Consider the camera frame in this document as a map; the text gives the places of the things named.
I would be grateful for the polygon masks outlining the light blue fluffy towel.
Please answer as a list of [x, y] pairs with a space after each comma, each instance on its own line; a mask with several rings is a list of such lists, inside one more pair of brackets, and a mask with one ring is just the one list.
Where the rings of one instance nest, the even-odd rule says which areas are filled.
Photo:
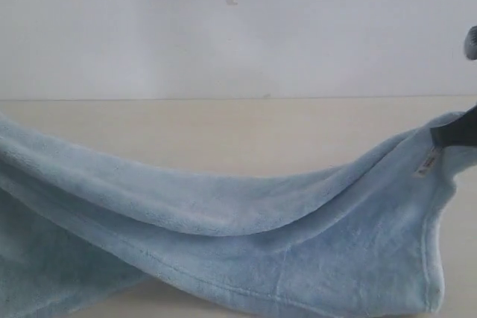
[[54, 317], [148, 277], [265, 317], [439, 309], [440, 216], [476, 147], [413, 177], [430, 129], [354, 162], [288, 177], [131, 162], [1, 119], [1, 315]]

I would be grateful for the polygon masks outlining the white printed label strip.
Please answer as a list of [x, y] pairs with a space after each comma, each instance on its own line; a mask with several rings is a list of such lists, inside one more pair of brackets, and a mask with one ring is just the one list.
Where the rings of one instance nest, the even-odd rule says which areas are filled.
[[424, 178], [429, 174], [439, 174], [442, 171], [442, 147], [433, 147], [418, 165], [413, 177]]

